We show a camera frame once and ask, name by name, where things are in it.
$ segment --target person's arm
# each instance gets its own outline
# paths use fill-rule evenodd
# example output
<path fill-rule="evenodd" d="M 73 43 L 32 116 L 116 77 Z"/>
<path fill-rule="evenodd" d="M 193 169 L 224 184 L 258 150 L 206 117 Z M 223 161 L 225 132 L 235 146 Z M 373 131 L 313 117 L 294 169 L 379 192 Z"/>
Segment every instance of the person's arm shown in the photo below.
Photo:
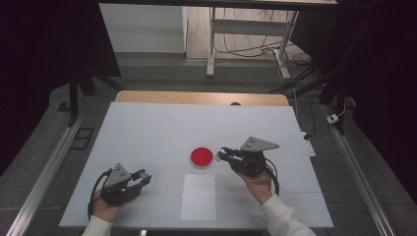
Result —
<path fill-rule="evenodd" d="M 271 179 L 265 171 L 255 177 L 236 172 L 248 187 L 249 192 L 261 204 L 260 210 L 267 218 L 268 232 L 272 236 L 315 236 L 316 234 L 294 216 L 294 208 L 286 206 L 270 192 Z"/>
<path fill-rule="evenodd" d="M 83 236 L 110 236 L 111 226 L 119 216 L 120 210 L 133 201 L 128 201 L 121 206 L 110 206 L 100 197 L 100 194 L 101 191 L 94 194 L 92 216 Z"/>

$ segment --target aluminum rail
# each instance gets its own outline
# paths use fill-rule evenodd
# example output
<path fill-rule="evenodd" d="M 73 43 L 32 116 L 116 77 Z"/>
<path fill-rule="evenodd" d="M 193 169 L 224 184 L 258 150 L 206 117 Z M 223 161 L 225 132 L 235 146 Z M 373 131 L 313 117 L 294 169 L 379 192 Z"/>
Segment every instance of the aluminum rail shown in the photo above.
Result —
<path fill-rule="evenodd" d="M 90 98 L 87 97 L 86 100 L 86 104 L 84 105 L 79 117 L 75 120 L 72 127 L 68 127 L 65 130 L 61 140 L 46 162 L 45 167 L 43 167 L 43 170 L 37 178 L 33 188 L 31 189 L 28 198 L 19 211 L 18 216 L 15 218 L 12 227 L 9 229 L 7 236 L 22 236 L 29 228 L 37 208 L 42 202 L 46 191 L 48 190 L 52 180 L 55 177 L 56 171 L 61 165 L 61 162 L 64 159 L 68 148 L 70 147 L 71 141 L 77 134 L 77 130 L 86 117 L 86 113 L 90 105 Z"/>
<path fill-rule="evenodd" d="M 324 105 L 322 105 L 322 109 L 326 117 L 328 117 L 330 115 L 330 112 L 328 112 Z M 352 173 L 353 179 L 355 179 L 356 185 L 358 186 L 358 189 L 362 194 L 363 200 L 365 204 L 368 206 L 371 216 L 374 218 L 374 221 L 378 230 L 380 231 L 380 234 L 383 236 L 394 236 L 395 234 L 389 224 L 387 215 L 381 207 L 380 201 L 372 191 L 371 186 L 355 154 L 353 153 L 352 148 L 349 145 L 349 142 L 346 140 L 346 137 L 340 135 L 339 131 L 335 126 L 331 125 L 330 128 L 346 160 L 350 172 Z"/>

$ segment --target white paper sheet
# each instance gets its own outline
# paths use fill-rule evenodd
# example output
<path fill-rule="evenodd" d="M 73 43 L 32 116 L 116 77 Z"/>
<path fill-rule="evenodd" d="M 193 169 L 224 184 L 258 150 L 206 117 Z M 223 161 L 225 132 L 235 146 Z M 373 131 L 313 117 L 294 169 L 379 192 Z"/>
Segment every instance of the white paper sheet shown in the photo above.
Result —
<path fill-rule="evenodd" d="M 214 175 L 185 175 L 181 220 L 215 220 Z"/>

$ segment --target black cloth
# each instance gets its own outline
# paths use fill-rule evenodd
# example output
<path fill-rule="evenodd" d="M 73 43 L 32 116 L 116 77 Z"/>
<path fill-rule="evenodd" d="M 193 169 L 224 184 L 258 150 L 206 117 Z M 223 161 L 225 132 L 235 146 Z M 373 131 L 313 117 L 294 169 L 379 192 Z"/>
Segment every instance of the black cloth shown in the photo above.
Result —
<path fill-rule="evenodd" d="M 387 1 L 352 59 L 353 117 L 417 203 L 417 17 L 413 1 Z"/>
<path fill-rule="evenodd" d="M 43 116 L 50 93 L 84 65 L 120 76 L 97 3 L 0 3 L 1 173 Z"/>

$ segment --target white table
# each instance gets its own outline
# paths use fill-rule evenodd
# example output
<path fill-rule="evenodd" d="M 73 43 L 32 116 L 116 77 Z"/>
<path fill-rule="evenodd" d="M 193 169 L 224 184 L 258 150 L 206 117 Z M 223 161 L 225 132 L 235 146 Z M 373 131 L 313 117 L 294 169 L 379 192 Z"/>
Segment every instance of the white table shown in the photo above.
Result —
<path fill-rule="evenodd" d="M 332 227 L 292 107 L 127 102 L 111 104 L 60 226 L 89 223 L 87 203 L 95 180 L 120 162 L 131 173 L 146 169 L 152 179 L 116 226 L 264 229 L 259 204 L 227 162 L 214 160 L 206 169 L 190 163 L 194 148 L 213 153 L 239 148 L 249 136 L 279 144 L 264 154 L 278 169 L 282 200 L 307 225 Z M 185 194 L 190 192 L 206 201 Z"/>

